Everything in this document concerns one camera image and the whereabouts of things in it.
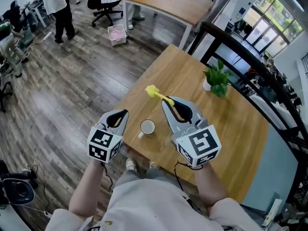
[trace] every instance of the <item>green plant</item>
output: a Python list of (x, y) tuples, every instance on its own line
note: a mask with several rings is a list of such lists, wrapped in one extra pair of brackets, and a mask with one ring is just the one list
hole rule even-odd
[(227, 94), (227, 78), (229, 72), (223, 73), (223, 62), (219, 59), (218, 67), (212, 65), (212, 68), (207, 68), (207, 70), (203, 71), (206, 76), (206, 80), (208, 84), (211, 86), (211, 92), (214, 93), (219, 98), (225, 97)]

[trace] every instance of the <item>gray shorts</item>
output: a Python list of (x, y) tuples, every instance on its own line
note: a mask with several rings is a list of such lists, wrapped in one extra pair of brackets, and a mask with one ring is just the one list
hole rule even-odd
[[(165, 182), (168, 182), (172, 185), (175, 185), (176, 187), (178, 187), (180, 189), (178, 181), (174, 177), (170, 177), (165, 172), (163, 172), (159, 169), (155, 169), (155, 168), (148, 169), (146, 171), (144, 178), (145, 179), (165, 181)], [(142, 177), (140, 176), (140, 174), (138, 172), (136, 172), (134, 170), (126, 170), (124, 172), (124, 174), (118, 179), (115, 186), (117, 187), (117, 186), (120, 186), (124, 183), (128, 183), (128, 182), (131, 182), (131, 181), (134, 181), (134, 180), (140, 180), (140, 179), (142, 179)]]

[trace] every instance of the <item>potted plant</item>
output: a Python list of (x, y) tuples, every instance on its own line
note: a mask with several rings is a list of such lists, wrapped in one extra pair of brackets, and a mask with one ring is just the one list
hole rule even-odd
[(227, 78), (229, 73), (223, 73), (223, 62), (219, 59), (218, 67), (212, 65), (212, 68), (208, 67), (207, 70), (203, 71), (205, 73), (205, 80), (203, 82), (203, 88), (205, 90), (210, 90), (219, 98), (225, 97), (227, 94)]

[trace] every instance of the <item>wooden floor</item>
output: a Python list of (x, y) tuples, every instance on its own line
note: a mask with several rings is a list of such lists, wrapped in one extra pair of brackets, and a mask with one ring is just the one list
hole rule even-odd
[[(0, 112), (0, 158), (11, 172), (38, 165), (38, 179), (46, 186), (51, 213), (56, 208), (68, 208), (90, 160), (86, 140), (91, 126), (119, 103), (168, 44), (179, 44), (184, 32), (176, 21), (142, 10), (146, 20), (135, 25), (126, 44), (112, 47), (107, 18), (92, 28), (94, 16), (87, 8), (87, 0), (72, 5), (72, 10), (79, 34), (71, 41), (64, 36), (61, 45), (53, 37), (34, 45), (23, 76), (6, 79), (12, 82), (13, 96), (5, 100), (7, 113)], [(115, 24), (121, 22), (120, 15), (114, 18), (118, 18)], [(46, 30), (38, 28), (38, 39), (50, 30), (54, 35), (52, 23), (48, 22), (51, 26)], [(145, 158), (124, 146), (107, 166), (114, 181), (124, 172), (128, 156), (133, 156), (141, 169), (147, 168)], [(109, 186), (104, 177), (97, 218), (108, 206)], [(196, 189), (188, 184), (187, 187), (196, 199)], [(40, 186), (34, 202), (28, 206), (44, 210), (46, 205)], [(20, 210), (35, 230), (45, 229), (48, 219), (43, 213), (25, 207)]]

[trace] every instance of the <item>white pot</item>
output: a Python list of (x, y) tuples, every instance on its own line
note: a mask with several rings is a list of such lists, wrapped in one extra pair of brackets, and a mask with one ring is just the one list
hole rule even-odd
[(205, 79), (203, 81), (203, 85), (202, 86), (203, 86), (204, 90), (211, 90), (211, 85), (208, 84), (206, 77), (205, 77)]

